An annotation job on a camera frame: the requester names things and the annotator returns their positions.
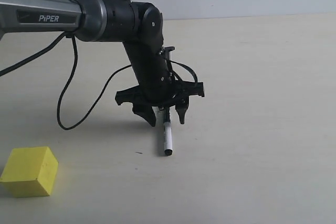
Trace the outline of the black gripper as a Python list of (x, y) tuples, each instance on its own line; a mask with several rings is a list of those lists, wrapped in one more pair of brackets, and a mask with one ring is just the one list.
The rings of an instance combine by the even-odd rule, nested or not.
[(160, 101), (151, 101), (145, 97), (140, 86), (117, 91), (115, 101), (118, 105), (124, 102), (132, 103), (132, 112), (143, 118), (150, 126), (156, 126), (156, 115), (153, 106), (172, 107), (175, 106), (181, 124), (185, 124), (185, 115), (188, 110), (189, 96), (198, 95), (204, 97), (204, 86), (202, 82), (178, 81), (174, 83), (174, 91)]

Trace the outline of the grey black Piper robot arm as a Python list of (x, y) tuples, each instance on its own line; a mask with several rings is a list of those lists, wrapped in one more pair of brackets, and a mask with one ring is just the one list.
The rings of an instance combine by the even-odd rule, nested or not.
[(129, 102), (134, 114), (151, 126), (154, 108), (175, 107), (185, 122), (190, 96), (204, 96), (197, 79), (184, 81), (173, 70), (163, 45), (163, 16), (151, 3), (131, 0), (1, 0), (1, 34), (59, 32), (72, 42), (121, 42), (138, 85), (115, 95), (117, 104)]

